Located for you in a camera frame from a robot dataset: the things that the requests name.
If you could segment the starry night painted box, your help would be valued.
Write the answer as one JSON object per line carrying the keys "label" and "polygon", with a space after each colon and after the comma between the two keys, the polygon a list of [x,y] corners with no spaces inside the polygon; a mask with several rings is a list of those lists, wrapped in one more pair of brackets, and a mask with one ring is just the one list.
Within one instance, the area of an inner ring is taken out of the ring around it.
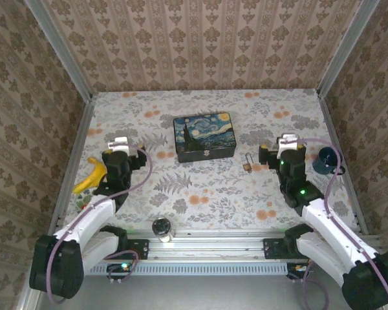
{"label": "starry night painted box", "polygon": [[173,132],[179,163],[234,156],[237,142],[227,112],[175,118]]}

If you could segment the dark blue mug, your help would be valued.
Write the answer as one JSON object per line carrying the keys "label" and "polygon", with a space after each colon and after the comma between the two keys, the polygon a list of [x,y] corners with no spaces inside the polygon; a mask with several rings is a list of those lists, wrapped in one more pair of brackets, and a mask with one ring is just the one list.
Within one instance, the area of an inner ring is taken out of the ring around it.
{"label": "dark blue mug", "polygon": [[338,164],[338,157],[331,147],[323,147],[312,162],[312,167],[315,172],[322,175],[334,174],[338,172],[338,176],[345,174],[344,166]]}

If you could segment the yellow banana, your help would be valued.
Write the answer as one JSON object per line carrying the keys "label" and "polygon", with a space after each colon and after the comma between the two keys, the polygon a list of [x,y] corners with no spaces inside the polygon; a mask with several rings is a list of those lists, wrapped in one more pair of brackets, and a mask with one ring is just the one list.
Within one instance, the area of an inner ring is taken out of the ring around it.
{"label": "yellow banana", "polygon": [[101,161],[96,159],[95,157],[87,158],[87,162],[94,165],[92,172],[84,178],[82,181],[77,183],[73,190],[73,194],[80,194],[84,190],[88,188],[93,188],[99,186],[100,181],[107,173],[107,169]]}

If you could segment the clear glass jar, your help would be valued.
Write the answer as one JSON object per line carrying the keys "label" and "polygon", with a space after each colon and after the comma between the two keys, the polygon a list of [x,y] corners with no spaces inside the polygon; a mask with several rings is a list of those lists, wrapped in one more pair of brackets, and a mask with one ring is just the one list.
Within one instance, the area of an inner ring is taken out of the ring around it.
{"label": "clear glass jar", "polygon": [[152,223],[152,230],[154,235],[162,242],[170,242],[174,235],[175,230],[171,222],[165,217],[159,217]]}

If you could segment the small electronics board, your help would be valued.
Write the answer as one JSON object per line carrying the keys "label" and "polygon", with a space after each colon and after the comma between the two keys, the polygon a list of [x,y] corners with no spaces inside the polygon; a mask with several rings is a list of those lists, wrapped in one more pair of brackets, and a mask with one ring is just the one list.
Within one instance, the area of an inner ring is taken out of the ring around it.
{"label": "small electronics board", "polygon": [[108,273],[130,273],[133,268],[132,263],[112,263],[107,266]]}
{"label": "small electronics board", "polygon": [[308,263],[287,263],[287,275],[290,280],[301,281],[307,270]]}

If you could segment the aluminium side rail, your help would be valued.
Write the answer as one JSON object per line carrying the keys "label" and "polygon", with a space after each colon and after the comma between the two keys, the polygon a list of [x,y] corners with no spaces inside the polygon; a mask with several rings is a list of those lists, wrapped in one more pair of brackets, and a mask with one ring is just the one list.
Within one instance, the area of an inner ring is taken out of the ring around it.
{"label": "aluminium side rail", "polygon": [[[89,101],[85,104],[83,114],[80,119],[77,135],[72,147],[67,169],[63,178],[59,196],[51,219],[49,234],[59,228],[64,221],[65,213],[69,206],[70,196],[76,180],[80,159],[87,137],[87,132],[94,112],[94,103]],[[41,291],[32,290],[29,286],[30,271],[28,270],[26,280],[21,291],[16,310],[36,310]]]}
{"label": "aluminium side rail", "polygon": [[[339,142],[338,136],[336,134],[334,124],[333,124],[332,118],[330,116],[325,99],[319,98],[319,104],[320,104],[320,107],[321,107],[321,110],[323,113],[325,124],[326,124],[328,132],[329,132],[331,143],[335,147],[338,148],[338,150],[341,154],[343,154],[343,151],[341,149],[340,142]],[[348,195],[348,198],[350,201],[350,206],[352,207],[352,211],[354,213],[354,217],[355,217],[356,222],[358,224],[359,230],[360,230],[362,236],[371,236],[369,234],[369,230],[366,226],[365,219],[363,217],[360,205],[358,203],[358,199],[356,197],[356,192],[354,190],[352,180],[351,180],[350,174],[349,174],[349,168],[347,167],[347,164],[345,161],[343,161],[343,165],[345,166],[347,171],[341,178],[343,180],[343,184],[345,185],[347,195]]]}

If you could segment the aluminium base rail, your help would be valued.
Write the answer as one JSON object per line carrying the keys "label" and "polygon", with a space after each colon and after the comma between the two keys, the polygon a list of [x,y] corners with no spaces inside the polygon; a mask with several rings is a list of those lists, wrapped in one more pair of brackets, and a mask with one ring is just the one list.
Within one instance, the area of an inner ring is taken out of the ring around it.
{"label": "aluminium base rail", "polygon": [[170,242],[150,230],[128,230],[130,239],[149,241],[150,262],[262,262],[263,240],[282,238],[273,229],[177,229]]}

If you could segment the aluminium frame post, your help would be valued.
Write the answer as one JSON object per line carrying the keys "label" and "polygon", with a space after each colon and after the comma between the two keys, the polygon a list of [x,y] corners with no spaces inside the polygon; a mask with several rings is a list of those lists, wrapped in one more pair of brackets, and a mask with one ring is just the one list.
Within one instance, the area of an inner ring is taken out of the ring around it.
{"label": "aluminium frame post", "polygon": [[69,51],[60,31],[53,22],[49,11],[45,8],[45,5],[41,0],[24,0],[24,2],[32,12],[49,43],[52,45],[56,55],[74,83],[76,90],[86,104],[90,103],[92,99],[92,90],[81,73],[79,65]]}
{"label": "aluminium frame post", "polygon": [[380,0],[361,0],[354,17],[318,85],[317,93],[319,98],[324,98],[329,92],[379,4]]}

